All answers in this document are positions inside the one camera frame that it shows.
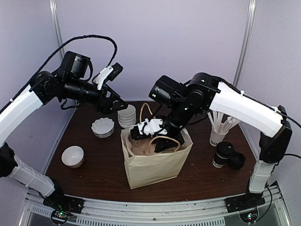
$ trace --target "beige bag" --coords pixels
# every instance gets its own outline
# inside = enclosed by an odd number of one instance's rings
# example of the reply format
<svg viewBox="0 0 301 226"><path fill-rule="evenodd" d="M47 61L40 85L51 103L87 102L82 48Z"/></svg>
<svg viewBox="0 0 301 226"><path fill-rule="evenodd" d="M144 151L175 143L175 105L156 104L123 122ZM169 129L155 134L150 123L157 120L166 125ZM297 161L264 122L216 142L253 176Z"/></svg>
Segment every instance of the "beige bag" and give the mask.
<svg viewBox="0 0 301 226"><path fill-rule="evenodd" d="M155 145L149 146L151 139L147 142L133 141L130 129L121 131L124 165L131 189L178 176L193 144L186 129L183 129L181 134L185 141L182 146L155 153Z"/></svg>

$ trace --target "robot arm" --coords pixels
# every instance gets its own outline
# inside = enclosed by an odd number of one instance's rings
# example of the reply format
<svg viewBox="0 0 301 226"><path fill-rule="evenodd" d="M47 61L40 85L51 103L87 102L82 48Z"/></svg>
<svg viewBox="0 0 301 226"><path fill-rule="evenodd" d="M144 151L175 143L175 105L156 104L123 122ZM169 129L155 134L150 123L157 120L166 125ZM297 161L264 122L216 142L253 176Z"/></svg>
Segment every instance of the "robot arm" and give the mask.
<svg viewBox="0 0 301 226"><path fill-rule="evenodd" d="M57 97L73 99L80 103L91 103L95 110L103 114L127 108L127 104L105 83L113 80L122 71L116 63L110 66L110 73L103 75L101 85L80 80L89 65L89 58L73 52L67 52L61 66L53 73L40 72L30 80L29 85L12 100L0 114L0 177L9 177L30 187L46 198L46 204L56 210L69 209L69 203L75 210L81 200L68 198L58 183L26 165L5 142L8 136L34 111Z"/></svg>
<svg viewBox="0 0 301 226"><path fill-rule="evenodd" d="M167 76L162 76L152 88L149 97L171 111L162 119L151 119L139 123L131 130L133 139L144 139L153 135L165 135L177 139L181 144L180 131L197 113L212 110L235 117L261 131L260 157L250 178L247 194L235 201L229 200L228 211L237 211L237 203L242 209L260 204L262 192L274 166L287 149L292 130L285 108L279 106L271 110L246 96L222 78L206 73L196 74L187 86ZM157 139L156 152L174 146L172 141Z"/></svg>

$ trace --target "white wall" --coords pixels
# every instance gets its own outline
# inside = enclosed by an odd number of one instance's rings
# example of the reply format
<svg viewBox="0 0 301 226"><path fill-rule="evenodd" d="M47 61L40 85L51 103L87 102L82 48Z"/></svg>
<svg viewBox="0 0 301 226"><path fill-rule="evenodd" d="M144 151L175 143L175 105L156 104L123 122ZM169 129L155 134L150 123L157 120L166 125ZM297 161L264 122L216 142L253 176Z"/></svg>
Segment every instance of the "white wall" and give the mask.
<svg viewBox="0 0 301 226"><path fill-rule="evenodd" d="M239 89L270 105L283 105L288 115L301 122L301 2L257 1L251 43ZM293 137L287 153L301 155L301 129L291 123ZM259 150L259 131L247 127ZM293 225L300 225L301 165L286 156L276 168Z"/></svg>
<svg viewBox="0 0 301 226"><path fill-rule="evenodd" d="M185 82L198 72L233 82L248 0L64 0L57 2L63 40L83 34L112 37L124 71L112 87L125 100L145 100L163 74ZM67 46L91 57L95 72L113 48L105 40Z"/></svg>
<svg viewBox="0 0 301 226"><path fill-rule="evenodd" d="M0 108L56 48L48 1L0 0ZM46 69L59 64L55 56ZM70 113L61 111L55 99L24 121L7 142L24 162L42 172ZM0 178L1 226L16 225L26 191L17 182Z"/></svg>

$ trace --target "scalloped bowl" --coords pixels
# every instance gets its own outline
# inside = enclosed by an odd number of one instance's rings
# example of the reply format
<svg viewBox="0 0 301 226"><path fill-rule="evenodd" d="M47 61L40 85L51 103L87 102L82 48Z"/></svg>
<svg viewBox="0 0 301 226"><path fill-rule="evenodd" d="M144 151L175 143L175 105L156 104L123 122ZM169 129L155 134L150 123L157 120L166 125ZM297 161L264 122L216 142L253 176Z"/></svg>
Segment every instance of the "scalloped bowl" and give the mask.
<svg viewBox="0 0 301 226"><path fill-rule="evenodd" d="M114 132L114 121L109 118L100 118L92 123L92 131L99 138L106 138Z"/></svg>

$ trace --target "wooden table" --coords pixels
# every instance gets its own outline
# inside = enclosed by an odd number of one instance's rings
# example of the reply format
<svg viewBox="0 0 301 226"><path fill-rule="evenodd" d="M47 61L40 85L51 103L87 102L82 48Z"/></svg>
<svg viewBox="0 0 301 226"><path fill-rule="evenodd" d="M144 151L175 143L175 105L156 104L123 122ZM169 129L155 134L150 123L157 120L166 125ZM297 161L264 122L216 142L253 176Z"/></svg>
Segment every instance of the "wooden table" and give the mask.
<svg viewBox="0 0 301 226"><path fill-rule="evenodd" d="M140 111L142 102L130 104ZM158 104L150 102L150 106L155 110ZM168 109L162 109L159 114L167 112ZM205 120L187 127L194 144L177 178L131 190L124 169L117 113L107 116L115 121L115 131L104 139L97 138L91 130L91 124L100 117L103 115L95 112L92 106L77 109L54 154L47 175L55 178L66 194L109 201L173 202L246 191L255 158L239 126L228 133L225 141L230 141L246 156L242 169L233 170L229 166L218 169L212 165L215 148L209 144L210 121ZM85 152L85 162L78 169L70 169L61 161L63 151L72 145L82 147Z"/></svg>

